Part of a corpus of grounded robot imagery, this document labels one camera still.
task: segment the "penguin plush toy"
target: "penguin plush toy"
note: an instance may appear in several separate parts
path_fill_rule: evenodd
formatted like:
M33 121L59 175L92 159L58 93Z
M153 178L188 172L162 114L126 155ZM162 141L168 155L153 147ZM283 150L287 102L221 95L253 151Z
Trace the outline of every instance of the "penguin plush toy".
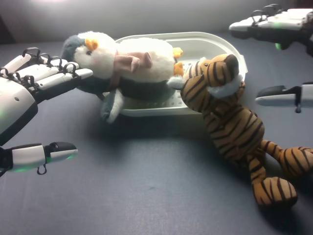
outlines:
M165 102L175 92L166 82L183 75L182 50L153 38L126 39L116 43L105 33L85 32L70 36L62 59L93 71L78 88L102 101L100 115L112 123L123 108L124 97L147 102Z

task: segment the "gray tablecloth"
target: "gray tablecloth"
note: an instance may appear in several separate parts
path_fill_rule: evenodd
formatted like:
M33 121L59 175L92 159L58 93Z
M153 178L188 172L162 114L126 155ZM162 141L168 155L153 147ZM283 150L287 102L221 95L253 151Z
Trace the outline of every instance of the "gray tablecloth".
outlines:
M243 103L266 127L265 138L283 148L313 146L313 109L261 107L268 86L313 80L313 58L294 44L274 44L218 34L245 56ZM59 55L62 42L0 46L0 65L30 46ZM68 141L75 159L0 178L1 235L273 235L313 234L313 177L296 185L291 212L268 213L254 202L249 176L217 154L201 116L99 117L97 97L73 90L39 105L39 113L4 147ZM281 175L268 159L269 175Z

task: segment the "gray flipper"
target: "gray flipper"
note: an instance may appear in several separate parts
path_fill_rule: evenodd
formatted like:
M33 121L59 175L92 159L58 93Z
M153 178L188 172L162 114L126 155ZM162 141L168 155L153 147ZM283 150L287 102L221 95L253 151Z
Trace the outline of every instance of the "gray flipper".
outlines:
M111 91L103 100L100 115L102 120L112 123L124 105L124 97L119 89Z

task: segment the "tiger head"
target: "tiger head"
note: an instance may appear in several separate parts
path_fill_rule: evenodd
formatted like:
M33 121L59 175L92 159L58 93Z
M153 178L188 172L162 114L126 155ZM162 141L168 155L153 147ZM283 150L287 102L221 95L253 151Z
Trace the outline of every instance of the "tiger head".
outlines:
M196 112L212 111L218 101L232 99L239 90L242 76L235 55L223 54L212 60L205 58L191 64L183 76L172 77L167 85L180 90L183 102Z

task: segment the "plush toy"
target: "plush toy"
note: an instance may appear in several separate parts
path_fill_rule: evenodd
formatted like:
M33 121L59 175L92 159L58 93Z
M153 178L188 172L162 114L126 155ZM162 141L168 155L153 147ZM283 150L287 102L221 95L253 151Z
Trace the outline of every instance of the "plush toy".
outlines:
M172 76L183 75L182 50L153 38L127 39L116 43L100 32L69 37L62 58L91 69L79 89L98 95L110 92L103 101L101 117L111 123L123 107L124 96L148 102L164 102L175 90L166 85Z
M278 177L267 177L268 153L289 176L300 177L313 169L313 149L283 150L263 139L264 125L250 109L238 103L245 89L237 58L224 54L212 60L202 58L183 77L171 78L169 87L180 90L184 103L203 114L206 128L220 154L228 161L247 166L256 202L268 207L291 207L297 201L293 185Z

